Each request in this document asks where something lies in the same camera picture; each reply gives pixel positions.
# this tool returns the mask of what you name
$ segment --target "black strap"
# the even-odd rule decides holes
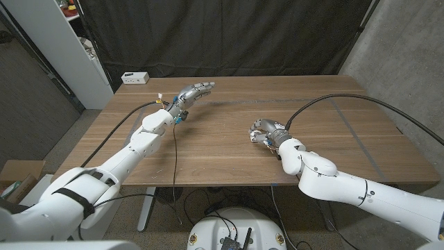
[[[55,193],[64,194],[82,205],[83,219],[86,219],[88,216],[92,215],[95,212],[94,206],[85,197],[80,196],[72,190],[62,187],[59,190],[56,190],[53,194]]]

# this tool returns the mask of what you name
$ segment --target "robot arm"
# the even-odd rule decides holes
[[[195,100],[210,94],[214,83],[184,88],[165,109],[147,116],[132,134],[130,143],[99,167],[76,167],[57,178],[40,197],[39,203],[11,215],[0,209],[0,242],[66,240],[81,223],[90,228],[111,207],[121,184],[145,157],[160,147],[165,126],[185,120]]]
[[[422,197],[340,172],[330,160],[306,152],[302,143],[292,138],[278,122],[257,120],[249,133],[252,142],[262,142],[277,152],[286,173],[296,175],[302,172],[299,188],[306,195],[357,206],[431,242],[444,240],[443,200]]]

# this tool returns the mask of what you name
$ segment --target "table leg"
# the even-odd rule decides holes
[[[155,187],[148,187],[146,189],[147,194],[154,195]],[[142,205],[142,211],[140,211],[139,223],[137,225],[137,230],[141,233],[146,230],[148,225],[148,220],[151,215],[151,208],[154,206],[154,198],[145,196],[144,204]]]
[[[330,208],[330,203],[328,201],[316,201],[321,208],[322,216],[324,217],[325,227],[328,231],[333,232],[336,227],[334,223],[332,209]]]

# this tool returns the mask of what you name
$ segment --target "wooden table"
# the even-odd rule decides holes
[[[308,101],[331,93],[366,94],[349,76],[255,76],[151,78],[146,85],[122,85],[55,173],[80,166],[133,108],[157,99],[170,101],[186,85],[214,81],[211,95],[189,109],[176,126],[177,186],[294,185],[271,152],[250,142],[256,119],[285,124]],[[88,164],[99,166],[128,142],[152,105],[132,115]],[[173,127],[159,151],[144,159],[124,185],[171,186],[175,151]],[[290,133],[307,150],[336,163],[338,170],[383,183],[436,183],[440,176],[378,105],[339,97],[320,101],[298,115]]]

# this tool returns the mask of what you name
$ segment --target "gray wall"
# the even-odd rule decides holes
[[[340,74],[353,76],[368,95],[444,137],[443,1],[380,1]],[[444,147],[406,119],[385,111],[444,176]],[[443,182],[423,194],[444,198]],[[335,204],[334,213],[341,232],[360,249],[415,249],[425,243],[358,208]]]

